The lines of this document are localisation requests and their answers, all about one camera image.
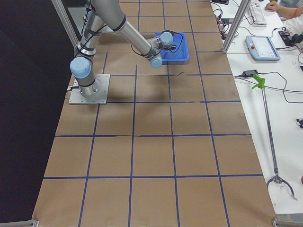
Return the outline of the person's hand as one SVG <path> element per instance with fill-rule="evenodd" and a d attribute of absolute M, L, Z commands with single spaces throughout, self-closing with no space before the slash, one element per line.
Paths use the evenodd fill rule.
<path fill-rule="evenodd" d="M 281 9 L 281 6 L 278 4 L 277 1 L 271 1 L 265 6 L 265 10 L 271 10 L 278 12 Z"/>

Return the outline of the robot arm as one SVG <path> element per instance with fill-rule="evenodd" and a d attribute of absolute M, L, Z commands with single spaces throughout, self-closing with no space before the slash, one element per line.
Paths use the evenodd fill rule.
<path fill-rule="evenodd" d="M 70 70 L 79 86 L 79 93 L 85 98 L 92 98 L 99 93 L 101 83 L 93 72 L 93 58 L 99 36 L 114 44 L 114 38 L 122 36 L 130 43 L 132 50 L 146 58 L 153 68 L 162 65 L 161 50 L 175 49 L 173 32 L 166 30 L 161 35 L 146 39 L 128 21 L 117 0 L 90 0 L 87 4 L 86 24 L 81 40 L 74 49 L 74 58 Z"/>

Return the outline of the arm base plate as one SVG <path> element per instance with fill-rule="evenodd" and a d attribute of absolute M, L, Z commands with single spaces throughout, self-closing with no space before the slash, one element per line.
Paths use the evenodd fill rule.
<path fill-rule="evenodd" d="M 95 74 L 95 81 L 89 87 L 79 86 L 77 80 L 74 80 L 74 87 L 71 90 L 69 104 L 71 105 L 94 105 L 107 104 L 108 89 L 110 84 L 110 74 Z"/>

